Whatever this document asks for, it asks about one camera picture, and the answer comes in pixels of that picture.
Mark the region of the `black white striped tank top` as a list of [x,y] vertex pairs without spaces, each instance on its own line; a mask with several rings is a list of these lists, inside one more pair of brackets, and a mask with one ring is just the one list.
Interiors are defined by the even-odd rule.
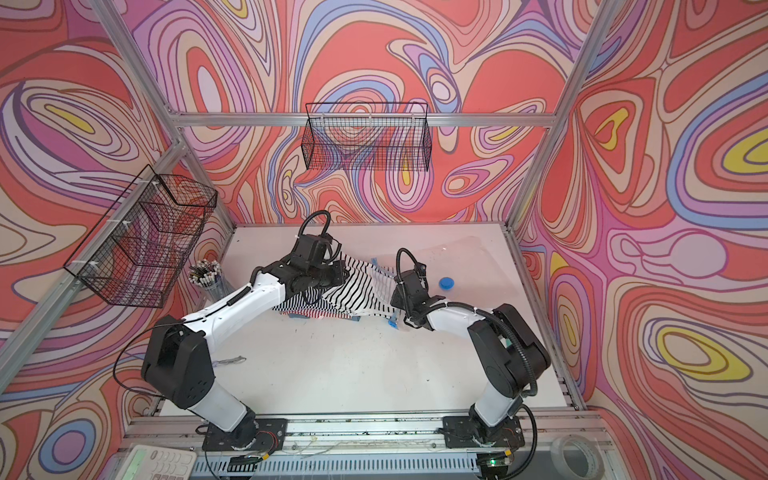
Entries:
[[293,298],[302,298],[309,304],[323,299],[339,312],[359,316],[360,319],[377,317],[385,321],[396,321],[399,310],[391,306],[395,290],[394,272],[376,262],[358,260],[346,254],[342,254],[341,258],[350,273],[344,285],[330,289],[310,289]]

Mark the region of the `clear vacuum bag blue zip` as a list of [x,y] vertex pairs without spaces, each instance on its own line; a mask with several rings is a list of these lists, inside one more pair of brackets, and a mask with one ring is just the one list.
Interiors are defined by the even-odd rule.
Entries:
[[527,299],[506,243],[499,235],[473,234],[418,248],[426,265],[429,293],[491,311],[503,304],[527,314]]

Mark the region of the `red white striped tank top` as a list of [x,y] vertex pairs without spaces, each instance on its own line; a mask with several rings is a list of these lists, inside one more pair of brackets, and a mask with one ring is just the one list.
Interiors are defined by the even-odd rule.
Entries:
[[312,319],[338,319],[358,322],[359,316],[349,315],[339,312],[337,310],[321,310],[321,309],[307,309],[299,313],[304,318]]

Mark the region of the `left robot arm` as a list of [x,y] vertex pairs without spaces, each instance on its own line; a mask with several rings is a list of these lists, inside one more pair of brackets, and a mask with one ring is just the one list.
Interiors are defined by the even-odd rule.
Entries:
[[348,274],[341,247],[328,233],[300,233],[283,258],[257,267],[233,293],[181,320],[152,328],[142,379],[176,407],[241,442],[256,435],[255,414],[216,379],[212,354],[260,315],[314,288],[341,286]]

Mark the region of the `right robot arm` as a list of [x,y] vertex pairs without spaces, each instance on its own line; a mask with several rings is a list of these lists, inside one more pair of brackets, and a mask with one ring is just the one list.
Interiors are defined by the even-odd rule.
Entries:
[[487,311],[449,301],[428,291],[424,273],[408,270],[395,276],[391,305],[404,312],[415,329],[450,333],[471,342],[487,383],[470,407],[478,434],[492,431],[538,394],[538,380],[551,358],[538,336],[510,304]]

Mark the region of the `cup of pens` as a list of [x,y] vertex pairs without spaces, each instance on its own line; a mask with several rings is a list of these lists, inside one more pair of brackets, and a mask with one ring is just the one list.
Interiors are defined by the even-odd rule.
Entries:
[[211,303],[234,292],[234,287],[224,277],[222,267],[217,260],[203,259],[190,265],[188,279],[195,287],[202,290]]

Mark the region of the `small clear plastic scrap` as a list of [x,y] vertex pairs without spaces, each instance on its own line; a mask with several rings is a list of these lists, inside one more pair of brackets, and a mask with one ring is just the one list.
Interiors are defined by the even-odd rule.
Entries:
[[244,363],[246,360],[247,360],[247,358],[244,357],[244,356],[237,356],[237,357],[234,357],[234,358],[228,358],[228,359],[223,359],[223,360],[214,360],[212,362],[212,366],[214,368],[220,368],[220,367],[229,366],[229,365],[239,365],[239,364]]

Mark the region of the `clear tape roll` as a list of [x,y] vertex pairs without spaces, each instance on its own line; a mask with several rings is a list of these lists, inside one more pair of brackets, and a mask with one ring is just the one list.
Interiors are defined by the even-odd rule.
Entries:
[[550,446],[550,458],[563,479],[599,480],[605,474],[598,444],[580,435],[555,439]]

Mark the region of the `white calculator keypad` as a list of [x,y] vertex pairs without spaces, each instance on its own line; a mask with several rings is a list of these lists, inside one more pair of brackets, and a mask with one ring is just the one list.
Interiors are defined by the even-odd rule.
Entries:
[[115,475],[118,480],[189,479],[197,454],[156,446],[135,445]]

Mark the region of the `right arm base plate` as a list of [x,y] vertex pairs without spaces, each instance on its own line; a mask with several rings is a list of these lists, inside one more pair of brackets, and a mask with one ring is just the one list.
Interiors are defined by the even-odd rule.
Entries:
[[522,427],[517,418],[506,417],[498,425],[488,427],[479,418],[445,416],[436,430],[449,449],[504,448],[516,451],[525,445]]

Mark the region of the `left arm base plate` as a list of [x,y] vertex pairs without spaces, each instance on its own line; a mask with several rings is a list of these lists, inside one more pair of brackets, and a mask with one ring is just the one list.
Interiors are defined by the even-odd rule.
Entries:
[[246,419],[244,426],[238,426],[232,432],[225,432],[213,424],[207,424],[202,450],[274,453],[283,448],[287,426],[287,419],[277,417]]

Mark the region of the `aluminium front rail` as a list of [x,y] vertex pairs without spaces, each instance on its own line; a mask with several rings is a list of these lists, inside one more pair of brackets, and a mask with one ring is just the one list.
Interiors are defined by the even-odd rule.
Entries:
[[[283,434],[284,454],[319,453],[426,453],[447,449],[443,427],[445,412],[288,415]],[[567,435],[579,435],[600,446],[612,439],[607,424],[596,412],[541,410],[534,412],[538,446],[549,446]],[[126,451],[137,444],[177,449],[202,446],[203,421],[196,416],[154,416],[131,421],[119,443]]]

